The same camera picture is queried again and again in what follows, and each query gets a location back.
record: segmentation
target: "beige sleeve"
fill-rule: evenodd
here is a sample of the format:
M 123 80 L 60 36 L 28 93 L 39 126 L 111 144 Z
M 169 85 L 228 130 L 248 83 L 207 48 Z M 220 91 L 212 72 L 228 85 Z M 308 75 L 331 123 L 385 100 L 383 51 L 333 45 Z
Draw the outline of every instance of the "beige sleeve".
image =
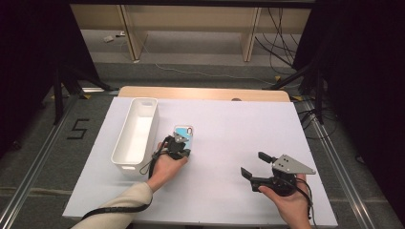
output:
M 149 204 L 153 192 L 146 183 L 134 184 L 121 195 L 102 204 L 104 207 L 139 207 Z M 84 228 L 109 228 L 125 229 L 134 218 L 135 213 L 105 213 L 90 216 L 75 225 L 74 229 Z

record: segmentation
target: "rectangular container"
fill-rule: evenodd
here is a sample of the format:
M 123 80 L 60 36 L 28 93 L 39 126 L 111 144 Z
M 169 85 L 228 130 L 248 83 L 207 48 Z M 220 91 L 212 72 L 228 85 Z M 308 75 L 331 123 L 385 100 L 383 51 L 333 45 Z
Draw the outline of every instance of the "rectangular container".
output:
M 142 176 L 139 170 L 151 160 L 158 124 L 158 100 L 134 98 L 111 156 L 124 175 Z

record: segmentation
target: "white table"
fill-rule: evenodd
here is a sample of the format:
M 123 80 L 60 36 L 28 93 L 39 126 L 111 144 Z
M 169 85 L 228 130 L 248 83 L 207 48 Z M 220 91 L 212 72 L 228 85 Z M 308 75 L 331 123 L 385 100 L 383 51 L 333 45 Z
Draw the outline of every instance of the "white table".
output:
M 111 162 L 111 153 L 132 98 L 115 98 L 93 150 L 75 186 L 64 217 L 80 219 L 134 182 Z M 298 116 L 289 102 L 244 102 L 160 99 L 156 145 L 174 125 L 195 128 L 189 162 L 174 180 L 154 194 L 153 203 L 135 222 L 271 226 L 285 225 L 275 205 L 253 193 L 241 176 L 244 167 L 255 177 L 270 177 L 271 167 L 259 151 L 286 154 L 316 170 Z M 318 174 L 308 176 L 316 223 L 337 222 Z

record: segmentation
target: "smartphone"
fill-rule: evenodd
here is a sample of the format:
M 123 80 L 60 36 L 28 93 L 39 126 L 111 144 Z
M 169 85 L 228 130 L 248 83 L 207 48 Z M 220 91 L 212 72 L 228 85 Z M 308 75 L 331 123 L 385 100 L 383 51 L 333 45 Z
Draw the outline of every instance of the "smartphone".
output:
M 190 125 L 176 125 L 175 133 L 186 138 L 184 141 L 184 149 L 188 149 L 191 152 L 191 143 L 193 142 L 194 128 Z

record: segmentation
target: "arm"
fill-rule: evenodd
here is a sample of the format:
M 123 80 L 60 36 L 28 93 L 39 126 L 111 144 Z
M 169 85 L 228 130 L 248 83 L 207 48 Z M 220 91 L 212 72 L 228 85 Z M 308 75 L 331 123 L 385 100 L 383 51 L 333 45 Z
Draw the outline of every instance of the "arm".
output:
M 297 175 L 297 178 L 306 180 L 305 175 Z M 308 193 L 307 186 L 303 182 L 297 182 L 297 187 Z M 308 219 L 308 202 L 307 199 L 299 192 L 295 192 L 289 197 L 280 197 L 266 186 L 259 187 L 260 192 L 271 199 L 277 206 L 281 218 L 288 224 L 291 229 L 308 229 L 310 228 Z
M 144 183 L 135 184 L 118 197 L 102 204 L 101 207 L 139 207 L 143 204 L 149 204 L 152 195 L 158 189 L 171 180 L 180 168 L 187 162 L 187 157 L 174 160 L 170 156 L 162 155 L 155 164 L 152 177 Z M 135 213 L 113 213 L 99 214 L 90 216 L 80 223 L 74 229 L 84 228 L 109 228 L 123 229 L 131 223 Z

